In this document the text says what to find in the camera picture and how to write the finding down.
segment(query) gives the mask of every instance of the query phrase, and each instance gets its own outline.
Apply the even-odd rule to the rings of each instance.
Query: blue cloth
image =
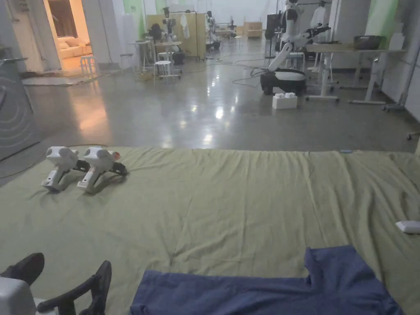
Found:
[[[146,271],[132,315],[402,315],[352,246],[310,249],[307,278],[209,277]]]

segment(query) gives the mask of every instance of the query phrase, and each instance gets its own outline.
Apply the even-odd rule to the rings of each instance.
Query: green wall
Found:
[[[395,13],[398,0],[372,0],[370,3],[369,19],[366,35],[384,36],[380,48],[387,49],[394,32]]]
[[[163,8],[167,7],[166,0],[155,0],[156,2],[156,14],[163,14]]]
[[[132,14],[134,22],[139,25],[137,38],[140,39],[144,33],[143,1],[124,0],[124,9],[127,14]]]

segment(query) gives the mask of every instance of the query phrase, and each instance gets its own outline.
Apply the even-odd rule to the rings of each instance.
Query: chair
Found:
[[[96,58],[95,56],[82,56],[80,58],[80,66],[81,66],[81,74],[84,76],[84,70],[83,67],[86,67],[86,72],[91,75],[93,74],[92,66],[95,68],[95,73],[98,72],[97,66],[96,66]]]
[[[157,66],[157,70],[159,71],[159,66],[162,66],[162,77],[165,79],[166,76],[169,73],[169,68],[171,66],[171,62],[167,61],[167,60],[162,60],[162,61],[158,61],[155,63],[154,67],[153,67],[153,85],[156,85],[156,66]]]
[[[126,58],[126,59],[130,58],[131,68],[133,69],[133,73],[135,74],[135,73],[136,73],[136,71],[135,71],[135,69],[134,69],[133,55],[134,55],[134,54],[132,54],[132,53],[128,53],[128,54],[121,54],[121,55],[120,55],[120,57],[121,57],[121,68],[122,68],[122,69],[123,69],[123,71],[124,71],[124,58]]]

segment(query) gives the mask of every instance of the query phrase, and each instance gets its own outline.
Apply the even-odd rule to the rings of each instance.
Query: caster wheel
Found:
[[[264,87],[264,95],[272,95],[273,94],[273,88]]]

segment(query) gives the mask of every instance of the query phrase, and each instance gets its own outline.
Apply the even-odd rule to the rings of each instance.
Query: white plastic bin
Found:
[[[280,93],[273,96],[274,109],[297,108],[297,96],[294,93]]]

